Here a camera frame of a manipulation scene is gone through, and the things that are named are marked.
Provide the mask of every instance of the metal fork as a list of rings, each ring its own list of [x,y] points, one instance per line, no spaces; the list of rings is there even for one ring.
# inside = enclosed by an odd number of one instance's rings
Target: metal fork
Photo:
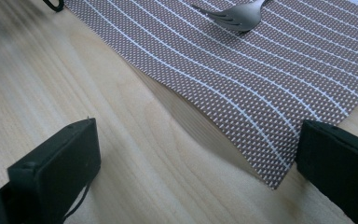
[[[221,12],[212,12],[195,5],[193,8],[206,14],[217,24],[234,31],[250,31],[261,22],[261,7],[268,0],[255,0],[251,3],[243,3]]]

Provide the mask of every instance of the placemat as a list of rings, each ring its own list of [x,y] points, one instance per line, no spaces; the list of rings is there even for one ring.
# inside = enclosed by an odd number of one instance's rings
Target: placemat
[[[269,0],[248,33],[190,6],[243,2],[65,1],[107,45],[205,113],[276,189],[294,162],[302,120],[337,125],[358,104],[358,5]]]

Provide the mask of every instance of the woven placemat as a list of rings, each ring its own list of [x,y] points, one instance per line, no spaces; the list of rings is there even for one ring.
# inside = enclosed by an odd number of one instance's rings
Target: woven placemat
[[[358,5],[270,0],[246,34],[190,6],[243,2],[65,1],[122,57],[204,112],[276,189],[294,162],[302,120],[337,125],[358,104]]]

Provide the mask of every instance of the light wood surface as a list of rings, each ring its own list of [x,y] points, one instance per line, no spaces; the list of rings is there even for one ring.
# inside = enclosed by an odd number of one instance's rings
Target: light wood surface
[[[66,223],[351,223],[296,166],[270,190],[197,109],[67,9],[0,0],[0,187],[10,164],[87,116],[103,166]],[[358,135],[358,107],[340,126]]]

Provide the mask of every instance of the black device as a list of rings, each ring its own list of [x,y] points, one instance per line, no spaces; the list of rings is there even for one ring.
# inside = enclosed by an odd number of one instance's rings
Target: black device
[[[358,223],[358,137],[336,126],[304,120],[298,171]]]
[[[46,5],[48,5],[51,9],[53,9],[56,12],[63,10],[63,5],[64,5],[63,0],[59,0],[57,6],[54,6],[49,0],[43,0],[43,1],[46,3]]]
[[[7,168],[0,224],[63,223],[81,205],[101,168],[95,119],[72,123]],[[84,194],[70,211],[84,189]]]

